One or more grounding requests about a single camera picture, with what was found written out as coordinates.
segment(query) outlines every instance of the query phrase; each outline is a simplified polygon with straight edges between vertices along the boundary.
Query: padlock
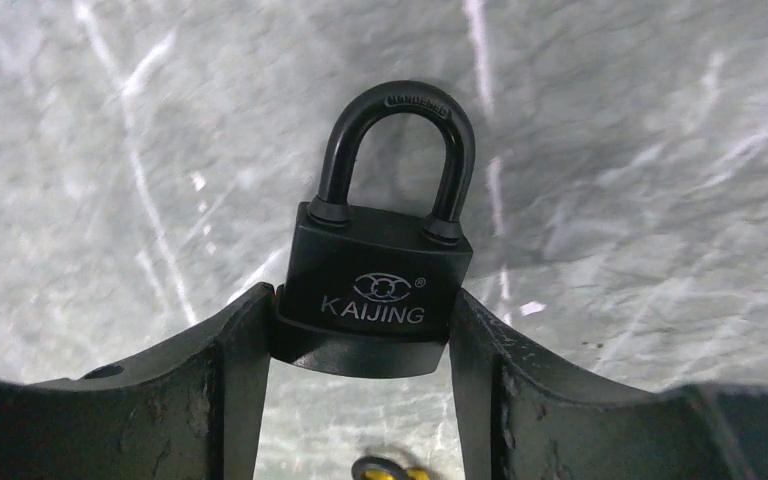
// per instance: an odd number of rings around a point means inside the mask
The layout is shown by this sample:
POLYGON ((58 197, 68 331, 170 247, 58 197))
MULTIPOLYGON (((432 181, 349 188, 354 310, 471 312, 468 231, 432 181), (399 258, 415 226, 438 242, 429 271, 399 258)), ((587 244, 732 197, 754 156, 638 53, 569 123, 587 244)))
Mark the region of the padlock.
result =
POLYGON ((269 331, 272 357, 350 377, 435 371, 472 259, 460 214, 474 164, 469 118, 439 88, 394 81, 353 100, 331 133, 317 195, 298 207, 287 280, 276 291, 269 331), (440 187, 425 218, 347 202, 364 135, 399 113, 431 121, 446 145, 440 187))

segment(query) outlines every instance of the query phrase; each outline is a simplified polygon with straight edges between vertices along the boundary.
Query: kaijing logo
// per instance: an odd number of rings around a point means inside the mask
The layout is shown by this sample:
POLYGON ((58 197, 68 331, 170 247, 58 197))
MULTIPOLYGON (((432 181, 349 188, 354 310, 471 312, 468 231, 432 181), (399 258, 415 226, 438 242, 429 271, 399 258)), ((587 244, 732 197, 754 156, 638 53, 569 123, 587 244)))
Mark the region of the kaijing logo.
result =
POLYGON ((425 277, 417 278, 411 284, 390 273, 365 273, 355 278, 352 285, 352 290, 362 300, 351 295, 347 288, 344 291, 349 294, 347 297, 323 295, 319 311, 344 319, 416 325, 425 320, 425 307, 399 305, 398 302, 408 298, 412 288, 422 288, 425 284, 425 277))
POLYGON ((411 284, 389 273, 367 273, 356 278, 352 288, 370 302, 393 303, 410 296, 411 284))

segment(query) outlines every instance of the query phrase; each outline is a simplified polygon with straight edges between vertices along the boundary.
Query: padlock shackle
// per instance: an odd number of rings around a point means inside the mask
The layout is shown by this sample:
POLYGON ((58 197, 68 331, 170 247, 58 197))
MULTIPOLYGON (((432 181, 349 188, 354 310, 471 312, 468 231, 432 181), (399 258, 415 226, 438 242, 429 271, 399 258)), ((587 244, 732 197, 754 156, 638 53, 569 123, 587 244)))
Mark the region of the padlock shackle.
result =
POLYGON ((349 222, 349 186, 364 135, 379 120, 399 113, 431 121, 443 136, 443 176, 431 214, 423 221, 423 230, 434 240, 456 243, 463 235, 460 215, 475 167, 475 133, 455 99, 435 86, 413 80, 375 86, 343 110, 328 140, 319 191, 308 207, 308 214, 335 226, 349 222))

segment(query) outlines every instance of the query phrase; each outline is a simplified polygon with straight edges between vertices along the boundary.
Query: rust spot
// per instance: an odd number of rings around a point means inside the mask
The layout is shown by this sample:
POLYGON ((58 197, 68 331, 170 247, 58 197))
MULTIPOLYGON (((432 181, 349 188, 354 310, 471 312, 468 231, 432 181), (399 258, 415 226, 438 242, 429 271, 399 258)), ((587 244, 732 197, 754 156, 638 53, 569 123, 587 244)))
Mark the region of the rust spot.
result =
POLYGON ((134 441, 134 419, 137 417, 137 409, 131 410, 128 414, 128 420, 125 422, 125 428, 122 429, 122 435, 119 437, 119 451, 127 453, 131 449, 134 441))
POLYGON ((558 442, 549 440, 546 446, 545 468, 540 474, 540 480, 574 480, 575 477, 569 467, 564 465, 558 452, 558 442))
POLYGON ((201 390, 190 389, 187 425, 198 438, 204 438, 210 432, 210 381, 205 379, 201 390))
POLYGON ((514 438, 514 434, 510 429, 504 428, 502 430, 502 438, 505 439, 505 445, 507 445, 509 450, 516 450, 516 438, 514 438))
POLYGON ((514 380, 513 375, 511 375, 511 372, 508 371, 507 367, 502 367, 502 385, 505 387, 505 391, 508 395, 512 397, 516 397, 519 393, 516 380, 514 380))
POLYGON ((151 420, 155 425, 163 422, 163 414, 166 411, 166 405, 163 404, 163 399, 159 396, 154 396, 148 400, 148 408, 151 412, 151 420))
POLYGON ((154 466, 151 467, 151 478, 157 478, 157 471, 160 469, 160 464, 169 457, 170 453, 172 453, 172 440, 167 438, 166 442, 163 443, 163 450, 160 451, 160 455, 154 460, 154 466))

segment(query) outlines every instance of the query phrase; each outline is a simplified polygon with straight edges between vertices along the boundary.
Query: gray concrete surface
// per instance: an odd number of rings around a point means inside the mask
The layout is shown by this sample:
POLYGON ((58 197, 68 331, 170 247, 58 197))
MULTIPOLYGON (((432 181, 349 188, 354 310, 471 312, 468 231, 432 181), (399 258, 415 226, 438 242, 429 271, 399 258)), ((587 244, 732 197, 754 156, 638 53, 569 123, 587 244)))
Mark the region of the gray concrete surface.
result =
MULTIPOLYGON (((659 390, 768 383, 768 2, 0 0, 0 378, 77 377, 280 283, 332 122, 420 78, 468 110, 467 287, 659 390)), ((352 201, 420 213, 442 142, 391 118, 352 201)), ((259 478, 366 449, 462 478, 448 363, 275 364, 259 478)))

